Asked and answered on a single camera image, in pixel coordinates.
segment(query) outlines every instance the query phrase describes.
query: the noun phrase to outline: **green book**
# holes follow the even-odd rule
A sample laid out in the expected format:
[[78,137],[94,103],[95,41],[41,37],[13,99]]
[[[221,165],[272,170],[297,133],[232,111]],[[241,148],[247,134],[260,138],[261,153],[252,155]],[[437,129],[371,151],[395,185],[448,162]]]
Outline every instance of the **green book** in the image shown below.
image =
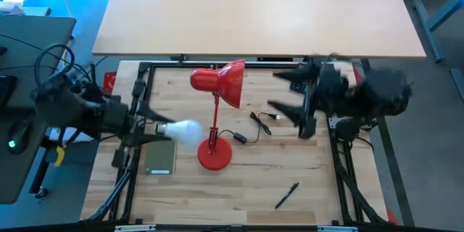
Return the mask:
[[175,141],[153,141],[145,144],[145,171],[147,175],[173,175]]

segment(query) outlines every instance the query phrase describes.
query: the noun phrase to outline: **gray floor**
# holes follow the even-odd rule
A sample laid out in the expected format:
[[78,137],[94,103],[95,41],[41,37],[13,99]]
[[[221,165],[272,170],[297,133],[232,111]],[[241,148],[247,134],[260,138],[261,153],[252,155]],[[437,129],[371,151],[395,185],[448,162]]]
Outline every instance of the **gray floor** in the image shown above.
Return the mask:
[[[99,57],[91,56],[91,48],[107,0],[69,2],[78,19],[74,32],[76,40],[72,46],[78,61],[84,65],[91,59],[98,60]],[[388,118],[387,122],[415,224],[427,228],[464,231],[461,221],[464,205],[464,163],[461,160],[461,155],[464,154],[461,141],[464,102],[460,99],[449,72],[450,67],[464,69],[464,48],[461,47],[464,44],[464,9],[458,11],[436,32],[436,38],[447,58],[436,65],[431,59],[432,53],[417,15],[411,8],[410,1],[405,3],[429,59],[422,62],[372,61],[371,64],[373,67],[401,69],[414,82],[414,96],[407,111],[400,116]],[[428,0],[426,7],[433,13],[443,3],[443,0]],[[67,15],[62,0],[27,0],[25,4],[50,6],[53,9],[52,15]],[[112,57],[98,66],[97,77],[100,84],[103,73],[116,71],[119,61],[120,59]],[[377,130],[372,132],[371,138],[377,147],[377,171],[386,204],[401,220]],[[38,201],[27,194],[30,175],[18,202],[0,206],[0,228],[78,220],[91,173],[88,159],[94,157],[95,151],[96,144],[76,149],[74,158],[87,162],[84,165],[51,167],[44,182],[45,187],[51,191],[46,199]],[[36,167],[37,160],[31,173],[34,173]]]

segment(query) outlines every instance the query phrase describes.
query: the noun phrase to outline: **light bulb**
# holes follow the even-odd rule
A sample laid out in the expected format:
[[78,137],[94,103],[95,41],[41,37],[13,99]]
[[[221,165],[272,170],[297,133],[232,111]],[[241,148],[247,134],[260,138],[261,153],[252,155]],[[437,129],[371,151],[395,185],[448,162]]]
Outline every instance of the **light bulb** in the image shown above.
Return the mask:
[[203,127],[196,120],[158,124],[155,131],[189,146],[196,146],[203,139]]

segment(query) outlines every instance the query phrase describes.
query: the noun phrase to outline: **yellow tag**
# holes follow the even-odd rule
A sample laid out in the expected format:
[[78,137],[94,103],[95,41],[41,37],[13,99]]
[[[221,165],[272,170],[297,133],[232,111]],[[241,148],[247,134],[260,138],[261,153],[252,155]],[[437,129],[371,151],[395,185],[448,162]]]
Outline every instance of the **yellow tag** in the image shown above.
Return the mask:
[[61,162],[63,162],[63,159],[65,158],[65,151],[62,147],[57,146],[57,153],[58,157],[54,164],[55,167],[61,166]]

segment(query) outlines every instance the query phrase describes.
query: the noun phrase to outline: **wooden tabletop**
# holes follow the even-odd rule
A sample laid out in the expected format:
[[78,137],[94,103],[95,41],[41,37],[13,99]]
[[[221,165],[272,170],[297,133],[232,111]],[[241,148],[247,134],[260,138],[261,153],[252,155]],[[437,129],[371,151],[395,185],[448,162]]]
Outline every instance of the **wooden tabletop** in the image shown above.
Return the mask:
[[93,53],[419,58],[403,0],[109,0]]
[[[121,62],[114,93],[123,102],[131,101],[131,90],[139,62]],[[336,63],[354,83],[351,64]],[[289,83],[272,76],[272,70],[245,70],[241,109],[220,101],[219,130],[229,129],[254,139],[257,124],[250,112],[276,112],[268,99],[301,103],[302,97],[289,93]],[[190,86],[192,69],[156,69],[150,106],[176,120],[195,119],[204,128],[204,137],[212,124],[213,98],[210,93]],[[232,161],[226,169],[204,169],[196,148],[178,144],[175,175],[146,175],[144,148],[136,181],[131,220],[143,218],[158,224],[330,224],[341,220],[334,164],[323,114],[318,114],[316,134],[309,141],[297,138],[297,129],[288,120],[262,117],[273,135],[261,132],[256,144],[243,145],[230,134],[223,138],[232,145]],[[111,167],[118,140],[100,144],[82,218],[91,216],[108,197],[115,184],[117,170]],[[386,218],[386,208],[372,149],[355,141],[352,149],[357,182],[365,198],[378,214]],[[295,182],[295,192],[274,210],[277,202]],[[352,198],[347,193],[349,209],[354,217]]]

